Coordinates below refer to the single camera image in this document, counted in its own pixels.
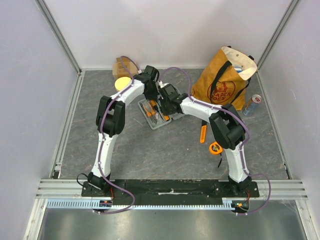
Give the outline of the yellow round sponge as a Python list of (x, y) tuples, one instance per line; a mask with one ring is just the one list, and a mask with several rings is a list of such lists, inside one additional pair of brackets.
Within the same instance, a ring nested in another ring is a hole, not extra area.
[(119, 92), (122, 89), (124, 89), (128, 84), (130, 84), (131, 81), (132, 79), (128, 76), (120, 77), (115, 81), (114, 87), (116, 91)]

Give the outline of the grey plastic tool case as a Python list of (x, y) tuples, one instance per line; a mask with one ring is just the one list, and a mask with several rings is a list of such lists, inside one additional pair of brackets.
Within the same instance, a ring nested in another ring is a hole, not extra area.
[(144, 103), (149, 103), (149, 100), (147, 100), (147, 99), (142, 99), (142, 100), (138, 101), (138, 107), (140, 108), (143, 116), (145, 117), (148, 125), (150, 126), (150, 128), (151, 128), (152, 130), (159, 129), (159, 128), (165, 126), (165, 125), (168, 125), (168, 124), (171, 123), (172, 121), (176, 121), (176, 120), (179, 120), (179, 119), (181, 119), (181, 118), (184, 117), (184, 115), (181, 114), (181, 113), (175, 113), (175, 114), (169, 115), (169, 117), (170, 117), (170, 120), (169, 120), (169, 121), (165, 121), (164, 115), (163, 115), (163, 113), (161, 112), (161, 109), (160, 109), (160, 106), (161, 106), (161, 105), (160, 105), (160, 103), (159, 103), (158, 101), (156, 101), (157, 106), (158, 106), (158, 108), (159, 108), (159, 115), (160, 115), (160, 116), (159, 116), (158, 119), (157, 119), (157, 123), (156, 123), (156, 124), (153, 124), (153, 123), (151, 122), (151, 120), (147, 117), (147, 115), (146, 115), (146, 113), (145, 113), (145, 111), (144, 111), (144, 108), (143, 108), (143, 104), (144, 104)]

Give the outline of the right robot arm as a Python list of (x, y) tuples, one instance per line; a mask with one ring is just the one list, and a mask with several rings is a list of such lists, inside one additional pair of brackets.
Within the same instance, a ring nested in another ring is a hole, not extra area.
[(248, 130), (232, 104), (224, 106), (198, 100), (187, 93), (180, 94), (170, 83), (158, 88), (161, 111), (197, 117), (210, 124), (215, 141), (222, 147), (228, 163), (229, 191), (242, 196), (252, 178), (244, 154), (245, 133)]

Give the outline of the yellow Trader Joe's tote bag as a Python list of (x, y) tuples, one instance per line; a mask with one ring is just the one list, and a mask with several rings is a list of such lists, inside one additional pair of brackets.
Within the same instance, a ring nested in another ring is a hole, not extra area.
[(191, 95), (214, 105), (232, 104), (240, 111), (246, 102), (246, 88), (257, 69), (251, 55), (222, 46), (192, 86)]

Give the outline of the blue drink can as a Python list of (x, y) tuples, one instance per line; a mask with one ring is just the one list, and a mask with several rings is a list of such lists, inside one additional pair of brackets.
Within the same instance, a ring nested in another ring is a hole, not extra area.
[(262, 97), (258, 94), (254, 94), (248, 101), (247, 105), (243, 109), (243, 114), (245, 116), (250, 116), (254, 113), (254, 111), (258, 108), (262, 101)]

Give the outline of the orange tape measure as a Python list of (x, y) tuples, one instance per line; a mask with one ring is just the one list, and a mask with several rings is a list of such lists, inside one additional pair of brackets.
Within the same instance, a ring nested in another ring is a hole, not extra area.
[(213, 142), (210, 144), (209, 146), (209, 152), (212, 154), (212, 155), (219, 155), (220, 156), (220, 160), (219, 160), (219, 163), (218, 163), (218, 168), (221, 166), (221, 163), (222, 163), (222, 152), (223, 152), (223, 148), (218, 144), (217, 141)]

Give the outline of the orange screwdriver thin shaft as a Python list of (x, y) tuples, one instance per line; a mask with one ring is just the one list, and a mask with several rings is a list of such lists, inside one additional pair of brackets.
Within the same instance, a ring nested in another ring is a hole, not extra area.
[(150, 100), (149, 101), (150, 105), (151, 105), (151, 114), (158, 119), (160, 116), (160, 110), (158, 108), (157, 102), (155, 100)]

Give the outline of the brown cardboard box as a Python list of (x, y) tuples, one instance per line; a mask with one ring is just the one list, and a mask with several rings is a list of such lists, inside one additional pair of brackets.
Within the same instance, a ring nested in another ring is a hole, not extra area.
[(135, 64), (130, 61), (128, 58), (122, 57), (122, 62), (119, 57), (116, 58), (116, 62), (112, 67), (112, 75), (115, 80), (121, 77), (131, 77), (131, 75), (137, 75), (138, 69)]

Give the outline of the orange utility knife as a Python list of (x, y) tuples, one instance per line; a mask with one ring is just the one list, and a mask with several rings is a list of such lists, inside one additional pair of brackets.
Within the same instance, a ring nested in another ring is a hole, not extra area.
[(201, 121), (200, 138), (199, 142), (203, 144), (206, 141), (207, 134), (207, 122), (205, 120)]

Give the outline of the orange handled pliers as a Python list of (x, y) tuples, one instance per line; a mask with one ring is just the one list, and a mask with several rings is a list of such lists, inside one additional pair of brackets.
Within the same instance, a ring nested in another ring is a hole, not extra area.
[(145, 111), (146, 116), (151, 120), (153, 124), (158, 123), (158, 113), (154, 110), (150, 103), (144, 103), (143, 109)]

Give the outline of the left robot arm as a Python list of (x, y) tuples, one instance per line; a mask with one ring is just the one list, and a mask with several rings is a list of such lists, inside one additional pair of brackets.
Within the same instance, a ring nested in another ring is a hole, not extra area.
[(98, 196), (103, 197), (110, 192), (112, 154), (116, 140), (125, 127), (126, 107), (142, 94), (156, 98), (158, 78), (159, 71), (148, 65), (117, 93), (100, 99), (96, 116), (98, 147), (93, 168), (87, 177), (87, 184)]

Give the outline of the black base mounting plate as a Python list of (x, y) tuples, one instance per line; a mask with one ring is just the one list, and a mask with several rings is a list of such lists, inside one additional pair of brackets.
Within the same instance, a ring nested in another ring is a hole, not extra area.
[(246, 199), (247, 197), (258, 198), (260, 196), (258, 185), (254, 181), (241, 191), (228, 181), (213, 179), (117, 179), (113, 183), (132, 193), (135, 201), (156, 196), (183, 196), (185, 199), (204, 197)]

